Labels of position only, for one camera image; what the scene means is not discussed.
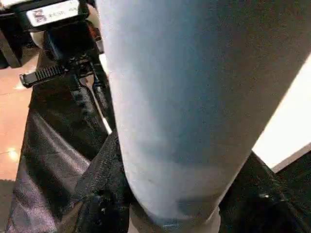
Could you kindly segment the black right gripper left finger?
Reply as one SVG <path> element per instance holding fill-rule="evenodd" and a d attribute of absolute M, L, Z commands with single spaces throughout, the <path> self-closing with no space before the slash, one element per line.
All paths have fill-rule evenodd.
<path fill-rule="evenodd" d="M 77 233 L 126 233 L 132 200 L 118 134 L 112 132 L 78 181 L 75 194 L 82 201 Z"/>

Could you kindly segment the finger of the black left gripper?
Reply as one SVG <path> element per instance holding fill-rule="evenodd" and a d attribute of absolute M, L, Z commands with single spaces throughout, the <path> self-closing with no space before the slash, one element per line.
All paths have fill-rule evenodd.
<path fill-rule="evenodd" d="M 33 87 L 30 108 L 76 150 L 99 150 L 107 137 L 104 125 L 92 101 L 82 104 L 92 105 L 91 112 L 84 111 L 67 84 L 57 78 Z"/>

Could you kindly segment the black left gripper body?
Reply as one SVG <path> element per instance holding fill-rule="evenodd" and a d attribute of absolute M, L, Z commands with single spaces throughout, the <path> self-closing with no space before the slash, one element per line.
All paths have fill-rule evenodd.
<path fill-rule="evenodd" d="M 100 55 L 104 46 L 97 9 L 86 0 L 2 0 L 2 14 L 8 13 L 23 32 L 54 62 L 29 74 L 21 74 L 24 87 L 68 77 L 73 87 L 83 87 L 92 77 L 92 87 L 104 85 Z"/>

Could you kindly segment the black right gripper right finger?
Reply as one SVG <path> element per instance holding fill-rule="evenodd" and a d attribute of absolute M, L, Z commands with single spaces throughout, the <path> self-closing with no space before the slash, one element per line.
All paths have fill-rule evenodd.
<path fill-rule="evenodd" d="M 274 173 L 251 153 L 220 204 L 222 233 L 309 233 L 311 156 Z"/>

